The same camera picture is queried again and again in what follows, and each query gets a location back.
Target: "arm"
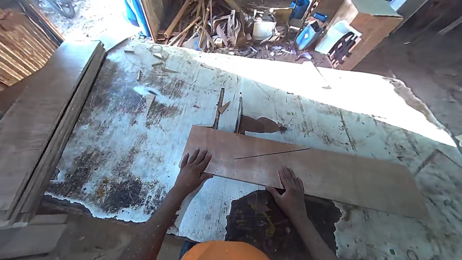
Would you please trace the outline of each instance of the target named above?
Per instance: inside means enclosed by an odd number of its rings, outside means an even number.
[[[122,252],[119,260],[141,259],[155,260],[164,241],[167,229],[175,219],[175,213],[181,202],[205,180],[213,177],[210,173],[202,173],[207,168],[211,154],[207,150],[196,148],[189,157],[186,154],[180,164],[180,173],[175,185],[169,191],[160,207],[149,220],[140,228],[140,232],[133,237],[128,248]]]
[[[336,260],[337,256],[322,240],[315,226],[306,215],[303,199],[305,189],[302,180],[296,178],[294,172],[287,167],[278,171],[286,191],[280,195],[273,187],[267,186],[266,190],[273,195],[278,206],[295,226],[313,260]]]

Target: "corrugated wall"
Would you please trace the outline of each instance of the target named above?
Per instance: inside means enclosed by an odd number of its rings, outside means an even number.
[[[7,86],[45,65],[58,46],[26,15],[0,9],[0,81]]]

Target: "cut line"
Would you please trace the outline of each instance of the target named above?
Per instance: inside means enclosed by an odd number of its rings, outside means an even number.
[[[293,150],[293,151],[287,151],[287,152],[280,152],[280,153],[265,154],[265,155],[285,154],[285,153],[291,153],[291,152],[304,151],[304,150],[308,150],[308,149],[311,149],[311,148],[305,148],[305,149],[299,149],[299,150]],[[258,157],[258,156],[265,156],[265,155],[254,155],[254,156],[239,157],[239,158],[234,158],[234,159],[237,160],[237,159],[252,158],[252,157]]]

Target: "hand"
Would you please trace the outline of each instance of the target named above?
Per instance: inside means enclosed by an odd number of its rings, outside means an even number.
[[[207,153],[207,149],[201,151],[199,148],[196,148],[191,156],[189,156],[189,153],[185,154],[180,163],[180,173],[176,178],[172,190],[186,197],[197,189],[202,182],[212,178],[213,175],[203,172],[207,168],[211,158],[212,155]]]
[[[279,178],[281,179],[282,186],[286,190],[282,195],[271,187],[266,186],[277,205],[282,209],[285,215],[296,224],[308,218],[306,215],[306,208],[304,202],[303,182],[300,178],[295,177],[293,171],[287,167],[278,170]]]

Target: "worn table surface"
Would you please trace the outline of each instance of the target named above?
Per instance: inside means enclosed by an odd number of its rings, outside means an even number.
[[[134,53],[123,51],[129,48]],[[151,53],[159,52],[166,63],[152,67],[159,59]],[[46,194],[80,203],[95,217],[146,221],[175,182],[191,125],[213,124],[222,87],[224,103],[231,104],[220,116],[220,130],[234,131],[241,93],[244,115],[287,128],[247,135],[409,167],[432,218],[335,203],[342,213],[334,233],[339,256],[461,257],[462,156],[451,137],[429,122],[432,115],[402,82],[328,68],[318,72],[311,64],[122,44],[104,61]],[[149,111],[147,94],[156,95]],[[169,232],[222,240],[231,202],[262,189],[208,180],[183,202]]]

